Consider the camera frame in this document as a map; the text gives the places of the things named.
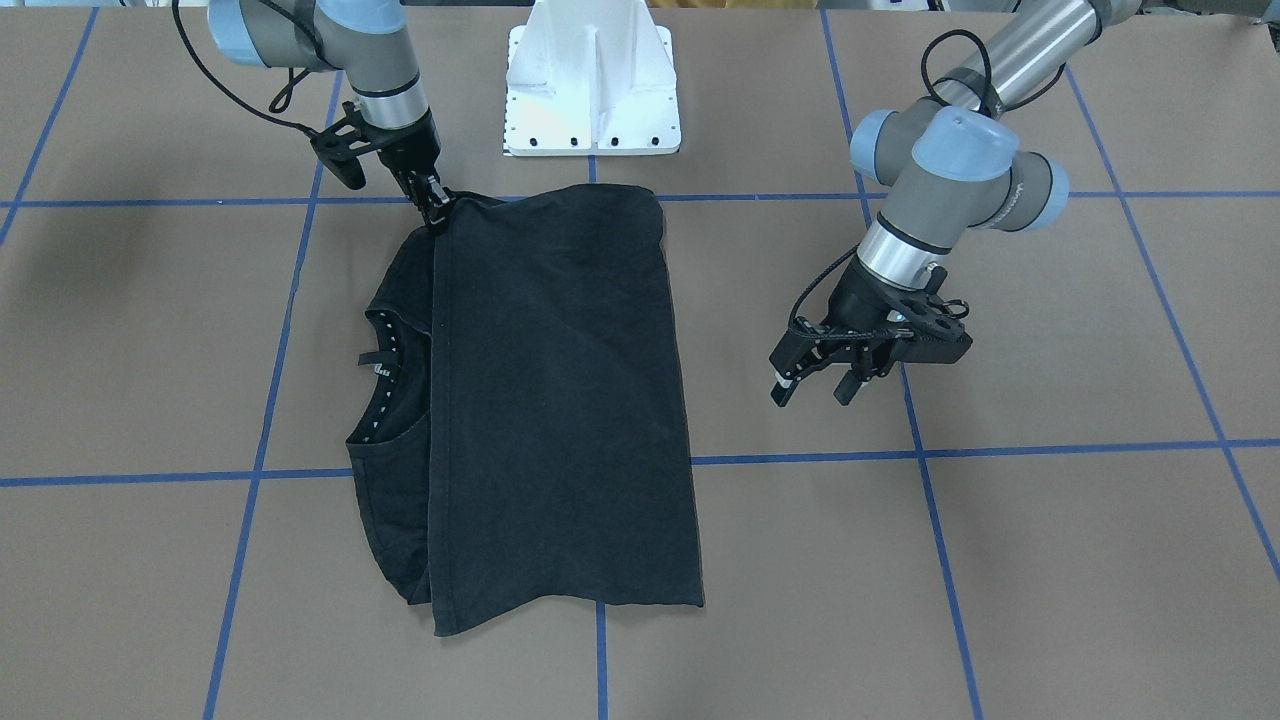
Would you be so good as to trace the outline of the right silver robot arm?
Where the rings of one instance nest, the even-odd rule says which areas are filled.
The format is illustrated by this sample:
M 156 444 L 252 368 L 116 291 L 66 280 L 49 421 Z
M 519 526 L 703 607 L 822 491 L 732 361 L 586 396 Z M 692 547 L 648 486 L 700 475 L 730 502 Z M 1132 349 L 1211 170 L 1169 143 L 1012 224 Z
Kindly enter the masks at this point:
M 353 92 L 325 129 L 302 128 L 317 160 L 347 188 L 366 184 L 360 158 L 375 154 L 401 192 L 440 228 L 454 206 L 436 160 L 442 147 L 398 1 L 211 1 L 218 50 L 247 67 L 346 74 Z

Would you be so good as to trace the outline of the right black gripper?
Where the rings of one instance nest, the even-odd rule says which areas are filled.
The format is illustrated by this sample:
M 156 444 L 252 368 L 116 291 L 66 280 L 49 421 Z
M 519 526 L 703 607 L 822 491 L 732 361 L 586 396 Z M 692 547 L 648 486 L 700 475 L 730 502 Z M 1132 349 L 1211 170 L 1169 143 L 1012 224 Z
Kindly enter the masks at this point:
M 453 193 L 440 182 L 436 160 L 442 146 L 433 111 L 398 129 L 372 124 L 355 102 L 342 104 L 344 115 L 333 126 L 310 136 L 319 161 L 344 187 L 361 190 L 366 176 L 361 158 L 374 154 L 403 191 L 415 191 L 415 202 L 425 227 L 433 233 L 448 228 Z

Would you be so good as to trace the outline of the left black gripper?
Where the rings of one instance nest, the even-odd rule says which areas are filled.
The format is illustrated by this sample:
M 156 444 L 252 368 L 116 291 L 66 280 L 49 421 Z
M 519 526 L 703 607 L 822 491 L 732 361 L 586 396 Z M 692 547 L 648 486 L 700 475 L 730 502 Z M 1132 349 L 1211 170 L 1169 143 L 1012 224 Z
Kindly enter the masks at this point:
M 826 315 L 810 322 L 800 315 L 809 295 L 841 270 Z M 920 290 L 902 290 L 841 258 L 826 268 L 792 305 L 785 332 L 769 355 L 774 368 L 771 398 L 786 407 L 801 380 L 833 364 L 849 370 L 835 388 L 835 400 L 849 406 L 863 387 L 884 377 L 896 363 L 954 364 L 972 347 L 963 323 L 969 306 L 938 296 L 948 273 L 938 264 L 925 269 Z

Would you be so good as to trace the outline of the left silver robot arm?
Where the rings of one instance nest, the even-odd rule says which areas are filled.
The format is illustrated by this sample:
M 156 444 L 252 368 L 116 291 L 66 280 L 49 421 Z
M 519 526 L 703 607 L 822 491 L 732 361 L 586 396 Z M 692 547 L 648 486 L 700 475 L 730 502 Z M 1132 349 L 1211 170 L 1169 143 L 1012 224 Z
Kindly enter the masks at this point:
M 1065 169 L 1023 150 L 1004 117 L 1037 100 L 1075 53 L 1139 9 L 1138 1 L 1028 3 L 991 40 L 966 32 L 975 53 L 950 72 L 932 77 L 922 60 L 925 94 L 911 106 L 860 120 L 851 164 L 887 195 L 861 241 L 831 264 L 838 281 L 824 316 L 790 311 L 771 352 L 778 406 L 828 366 L 845 366 L 835 389 L 845 405 L 899 364 L 954 364 L 966 354 L 968 306 L 940 295 L 959 240 L 969 229 L 1046 227 L 1070 193 Z

